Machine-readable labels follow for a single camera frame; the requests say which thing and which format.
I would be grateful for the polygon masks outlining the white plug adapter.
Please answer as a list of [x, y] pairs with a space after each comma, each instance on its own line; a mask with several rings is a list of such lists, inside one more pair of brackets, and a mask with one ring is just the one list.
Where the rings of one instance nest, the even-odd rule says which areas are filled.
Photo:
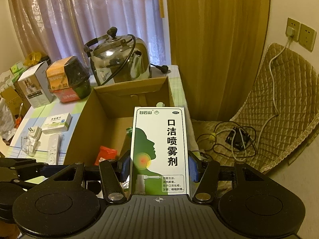
[[39, 126], [33, 126], [28, 128], [28, 138], [39, 140], [42, 134], [42, 129]]

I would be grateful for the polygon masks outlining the black orange food container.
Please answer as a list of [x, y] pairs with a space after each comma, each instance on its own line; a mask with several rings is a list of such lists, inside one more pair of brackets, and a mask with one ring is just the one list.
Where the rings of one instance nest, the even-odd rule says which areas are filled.
[[76, 56], [52, 63], [46, 70], [48, 88], [61, 103], [86, 98], [91, 92], [90, 72]]

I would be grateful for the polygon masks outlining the clear plastic packaging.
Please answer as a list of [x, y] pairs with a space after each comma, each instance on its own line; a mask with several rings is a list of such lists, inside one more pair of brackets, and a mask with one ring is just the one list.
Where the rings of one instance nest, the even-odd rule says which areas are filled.
[[22, 151], [30, 157], [36, 154], [37, 140], [29, 136], [21, 137]]

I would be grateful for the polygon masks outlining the crumpled silver plastic bag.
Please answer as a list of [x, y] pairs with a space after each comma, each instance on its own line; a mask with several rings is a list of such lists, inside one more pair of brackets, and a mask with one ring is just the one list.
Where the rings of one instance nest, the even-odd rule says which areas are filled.
[[0, 104], [0, 132], [2, 139], [9, 141], [16, 133], [15, 120], [9, 110], [5, 99], [1, 98]]

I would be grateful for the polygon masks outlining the double wall socket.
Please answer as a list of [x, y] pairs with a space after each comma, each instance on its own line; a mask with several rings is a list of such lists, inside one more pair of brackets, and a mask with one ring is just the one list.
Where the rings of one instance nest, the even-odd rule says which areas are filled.
[[287, 19], [286, 36], [292, 38], [301, 47], [312, 52], [316, 42], [317, 31], [292, 18]]

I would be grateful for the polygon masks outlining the green throat spray box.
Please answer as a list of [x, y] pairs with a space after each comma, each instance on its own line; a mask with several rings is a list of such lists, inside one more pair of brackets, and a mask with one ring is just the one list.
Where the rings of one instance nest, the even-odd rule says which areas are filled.
[[136, 107], [131, 139], [130, 193], [188, 195], [188, 142], [182, 107]]

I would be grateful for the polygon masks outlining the purple curtain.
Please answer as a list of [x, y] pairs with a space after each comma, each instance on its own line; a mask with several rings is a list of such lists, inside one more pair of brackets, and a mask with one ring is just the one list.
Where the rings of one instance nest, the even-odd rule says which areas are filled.
[[17, 39], [24, 55], [40, 52], [56, 61], [88, 58], [83, 47], [111, 27], [147, 45], [153, 64], [165, 64], [159, 0], [8, 0]]

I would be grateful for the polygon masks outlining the open brown cardboard box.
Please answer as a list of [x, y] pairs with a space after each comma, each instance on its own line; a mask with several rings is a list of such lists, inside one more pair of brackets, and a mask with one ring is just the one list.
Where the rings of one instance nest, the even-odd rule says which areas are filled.
[[92, 166], [100, 146], [121, 151], [137, 106], [186, 107], [179, 77], [158, 77], [99, 86], [91, 91], [75, 125], [67, 152], [59, 161]]

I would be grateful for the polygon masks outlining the white product carton box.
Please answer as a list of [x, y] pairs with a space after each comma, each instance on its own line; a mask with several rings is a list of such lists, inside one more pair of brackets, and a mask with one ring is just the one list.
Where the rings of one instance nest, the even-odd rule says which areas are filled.
[[17, 81], [33, 108], [48, 105], [55, 97], [48, 89], [47, 68], [47, 62], [43, 61], [25, 70]]

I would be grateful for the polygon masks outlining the red small sachet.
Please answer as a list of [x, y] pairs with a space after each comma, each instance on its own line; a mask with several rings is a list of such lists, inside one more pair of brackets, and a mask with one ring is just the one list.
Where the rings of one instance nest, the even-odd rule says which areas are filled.
[[98, 166], [99, 163], [102, 161], [116, 159], [116, 157], [117, 150], [105, 146], [100, 146], [99, 153], [95, 161], [95, 166]]

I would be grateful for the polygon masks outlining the silver green foil pouch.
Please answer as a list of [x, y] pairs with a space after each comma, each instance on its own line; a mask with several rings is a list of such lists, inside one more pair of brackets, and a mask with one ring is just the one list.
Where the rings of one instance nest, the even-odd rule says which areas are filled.
[[128, 127], [126, 129], [126, 135], [123, 142], [121, 155], [124, 155], [127, 152], [130, 152], [131, 150], [131, 140], [132, 140], [132, 127]]

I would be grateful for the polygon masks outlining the white remote control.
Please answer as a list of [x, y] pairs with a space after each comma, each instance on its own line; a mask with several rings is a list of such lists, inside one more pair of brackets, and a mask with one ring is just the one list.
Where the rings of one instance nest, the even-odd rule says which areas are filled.
[[52, 134], [48, 140], [48, 154], [46, 162], [49, 165], [57, 165], [60, 153], [62, 135], [59, 133]]

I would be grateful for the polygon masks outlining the green tissue packs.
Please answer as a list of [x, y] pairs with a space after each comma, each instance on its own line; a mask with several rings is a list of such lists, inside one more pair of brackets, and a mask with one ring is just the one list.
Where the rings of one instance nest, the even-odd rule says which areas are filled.
[[21, 75], [26, 69], [27, 68], [23, 65], [23, 62], [19, 61], [10, 68], [10, 71], [12, 75], [16, 77], [18, 75]]

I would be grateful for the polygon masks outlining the white green medicine box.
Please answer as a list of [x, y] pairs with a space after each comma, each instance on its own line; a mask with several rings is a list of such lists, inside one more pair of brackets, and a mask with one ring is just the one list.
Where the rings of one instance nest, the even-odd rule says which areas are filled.
[[72, 116], [70, 113], [58, 114], [47, 117], [41, 126], [44, 134], [54, 134], [66, 132], [69, 129]]

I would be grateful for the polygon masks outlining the yellow plastic bag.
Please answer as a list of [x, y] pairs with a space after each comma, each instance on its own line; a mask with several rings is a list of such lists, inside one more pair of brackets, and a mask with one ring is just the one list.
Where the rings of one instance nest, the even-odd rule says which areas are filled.
[[31, 52], [25, 57], [23, 65], [28, 68], [35, 66], [41, 61], [41, 58], [42, 54], [40, 52]]

